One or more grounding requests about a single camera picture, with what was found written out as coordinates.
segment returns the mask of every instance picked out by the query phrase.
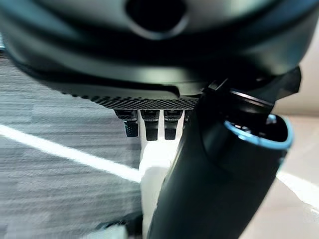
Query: white stripe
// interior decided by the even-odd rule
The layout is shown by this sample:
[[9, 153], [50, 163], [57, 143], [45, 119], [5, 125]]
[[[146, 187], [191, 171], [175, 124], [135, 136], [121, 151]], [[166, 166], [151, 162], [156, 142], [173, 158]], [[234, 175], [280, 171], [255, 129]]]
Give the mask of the white stripe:
[[130, 168], [123, 164], [115, 163], [101, 157], [96, 157], [94, 155], [84, 153], [43, 138], [26, 134], [5, 125], [0, 125], [0, 135], [37, 148], [43, 152], [64, 157], [77, 163], [112, 173], [132, 182], [140, 183], [142, 178], [139, 170], [137, 169]]
[[319, 209], [319, 187], [317, 185], [286, 172], [279, 172], [277, 178], [301, 201]]

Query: floor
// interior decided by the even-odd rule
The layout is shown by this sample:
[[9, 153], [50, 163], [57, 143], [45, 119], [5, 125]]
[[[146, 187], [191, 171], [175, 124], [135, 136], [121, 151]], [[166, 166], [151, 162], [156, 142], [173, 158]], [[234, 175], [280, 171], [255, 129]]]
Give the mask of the floor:
[[38, 84], [1, 53], [0, 126], [0, 239], [78, 238], [140, 210], [138, 183], [88, 166], [137, 171], [140, 140], [112, 110]]

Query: gray carpet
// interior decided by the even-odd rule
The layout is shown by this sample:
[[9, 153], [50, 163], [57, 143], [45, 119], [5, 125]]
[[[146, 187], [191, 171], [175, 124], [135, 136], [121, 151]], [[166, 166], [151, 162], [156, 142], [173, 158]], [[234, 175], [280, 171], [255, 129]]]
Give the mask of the gray carpet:
[[[112, 110], [50, 90], [0, 55], [0, 125], [138, 168]], [[139, 185], [0, 136], [0, 238], [78, 238], [141, 208]]]

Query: blue accent ring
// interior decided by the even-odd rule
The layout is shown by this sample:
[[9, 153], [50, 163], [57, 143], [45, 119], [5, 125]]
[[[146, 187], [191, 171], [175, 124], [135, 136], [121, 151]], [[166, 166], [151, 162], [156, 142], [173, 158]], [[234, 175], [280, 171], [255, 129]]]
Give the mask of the blue accent ring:
[[287, 131], [288, 131], [287, 139], [284, 142], [277, 142], [277, 141], [265, 139], [262, 137], [258, 137], [251, 133], [245, 132], [239, 128], [236, 128], [229, 121], [225, 121], [224, 125], [226, 126], [226, 128], [228, 128], [230, 131], [232, 131], [235, 135], [237, 135], [240, 139], [244, 141], [247, 141], [249, 143], [252, 143], [264, 148], [275, 149], [275, 150], [285, 150], [285, 149], [289, 149], [293, 144], [294, 130], [288, 119], [283, 117], [280, 117], [280, 118], [284, 120], [287, 127]]

